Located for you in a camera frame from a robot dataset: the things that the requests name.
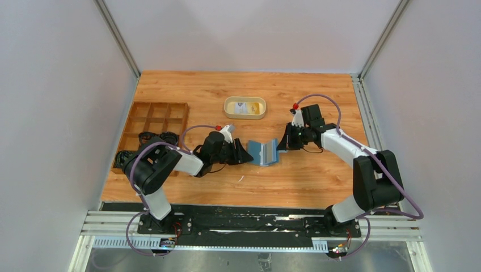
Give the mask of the blue card holder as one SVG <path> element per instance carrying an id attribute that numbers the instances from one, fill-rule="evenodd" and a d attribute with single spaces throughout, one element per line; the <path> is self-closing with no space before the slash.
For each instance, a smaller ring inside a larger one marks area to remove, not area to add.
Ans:
<path id="1" fill-rule="evenodd" d="M 268 167 L 280 161 L 280 154 L 287 153 L 287 150 L 277 150 L 278 140 L 273 139 L 266 143 L 249 140 L 247 152 L 253 157 L 251 164 L 261 167 Z"/>

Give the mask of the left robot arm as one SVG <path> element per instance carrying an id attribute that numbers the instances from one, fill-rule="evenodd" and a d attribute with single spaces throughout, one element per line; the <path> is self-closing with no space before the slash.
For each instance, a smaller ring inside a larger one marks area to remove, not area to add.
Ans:
<path id="1" fill-rule="evenodd" d="M 172 172 L 203 177 L 212 172 L 214 164 L 239 165 L 253 160 L 238 138 L 228 142 L 224 134 L 213 131 L 193 151 L 153 137 L 124 159 L 121 169 L 144 204 L 145 212 L 153 217 L 152 227 L 160 234 L 167 234 L 173 229 L 174 219 L 169 215 L 172 208 L 163 185 Z"/>

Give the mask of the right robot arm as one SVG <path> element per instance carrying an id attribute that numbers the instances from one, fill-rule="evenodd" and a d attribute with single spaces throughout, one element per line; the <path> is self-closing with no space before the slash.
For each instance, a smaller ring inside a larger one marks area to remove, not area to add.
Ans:
<path id="1" fill-rule="evenodd" d="M 345 200 L 326 209 L 324 229 L 330 236 L 339 236 L 348 221 L 404 199 L 400 192 L 402 183 L 394 185 L 384 170 L 392 170 L 393 178 L 400 177 L 395 155 L 378 151 L 347 136 L 334 123 L 326 123 L 318 105 L 300 107 L 294 104 L 293 115 L 277 146 L 279 151 L 303 149 L 309 143 L 330 151 L 346 162 L 353 170 L 352 194 Z"/>

